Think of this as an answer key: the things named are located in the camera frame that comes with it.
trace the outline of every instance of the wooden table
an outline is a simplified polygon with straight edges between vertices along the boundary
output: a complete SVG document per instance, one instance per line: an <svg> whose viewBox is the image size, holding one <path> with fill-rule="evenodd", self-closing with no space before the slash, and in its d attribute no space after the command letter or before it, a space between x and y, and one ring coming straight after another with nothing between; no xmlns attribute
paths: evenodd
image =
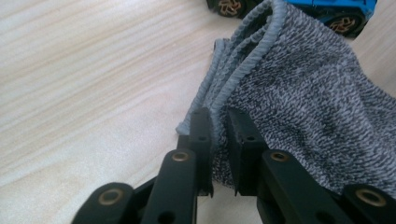
<svg viewBox="0 0 396 224"><path fill-rule="evenodd" d="M396 96L396 2L351 42ZM176 147L211 61L240 20L205 0L10 1L0 6L0 223L69 223L108 182L138 187ZM215 186L198 223L260 223L255 199Z"/></svg>

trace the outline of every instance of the blue toy car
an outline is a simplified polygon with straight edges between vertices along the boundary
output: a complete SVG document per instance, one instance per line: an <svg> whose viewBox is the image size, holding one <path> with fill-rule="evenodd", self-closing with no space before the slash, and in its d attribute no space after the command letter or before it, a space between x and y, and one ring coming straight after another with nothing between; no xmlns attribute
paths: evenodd
<svg viewBox="0 0 396 224"><path fill-rule="evenodd" d="M339 35L355 37L373 16L376 0L285 0ZM262 0L206 0L224 17L244 18Z"/></svg>

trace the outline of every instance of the brass screw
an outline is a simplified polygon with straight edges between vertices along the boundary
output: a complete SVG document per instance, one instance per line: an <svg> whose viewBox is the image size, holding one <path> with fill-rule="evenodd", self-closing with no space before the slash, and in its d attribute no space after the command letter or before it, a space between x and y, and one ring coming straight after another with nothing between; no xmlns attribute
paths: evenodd
<svg viewBox="0 0 396 224"><path fill-rule="evenodd" d="M375 207L383 207L387 204L384 197L370 189L358 189L355 194L360 200Z"/></svg>

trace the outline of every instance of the screw hole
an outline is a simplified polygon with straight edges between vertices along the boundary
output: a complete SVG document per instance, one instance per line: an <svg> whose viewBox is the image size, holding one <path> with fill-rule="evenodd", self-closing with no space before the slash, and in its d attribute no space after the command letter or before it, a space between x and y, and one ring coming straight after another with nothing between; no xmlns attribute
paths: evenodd
<svg viewBox="0 0 396 224"><path fill-rule="evenodd" d="M99 204L112 205L121 200L123 191L121 189L108 189L99 196Z"/></svg>
<svg viewBox="0 0 396 224"><path fill-rule="evenodd" d="M175 214L172 212L163 212L158 216L158 222L161 224L172 224L175 221Z"/></svg>
<svg viewBox="0 0 396 224"><path fill-rule="evenodd" d="M271 153L271 158L274 161L286 161L289 158L289 156L283 152L273 152Z"/></svg>
<svg viewBox="0 0 396 224"><path fill-rule="evenodd" d="M174 161L186 161L189 159L189 154L187 154L185 152L177 152L172 155L172 159Z"/></svg>
<svg viewBox="0 0 396 224"><path fill-rule="evenodd" d="M318 221L323 224L335 223L334 217L327 212L317 212L316 217L317 217Z"/></svg>

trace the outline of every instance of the knitted fabric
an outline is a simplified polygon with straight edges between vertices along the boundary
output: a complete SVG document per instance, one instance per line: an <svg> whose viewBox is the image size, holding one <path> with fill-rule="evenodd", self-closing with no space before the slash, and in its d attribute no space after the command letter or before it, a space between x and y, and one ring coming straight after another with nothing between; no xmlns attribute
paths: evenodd
<svg viewBox="0 0 396 224"><path fill-rule="evenodd" d="M225 112L249 113L269 148L293 154L317 182L340 193L364 183L396 198L396 100L361 71L344 39L282 0L265 0L231 39L217 40L191 112L208 107L214 179L233 184Z"/></svg>

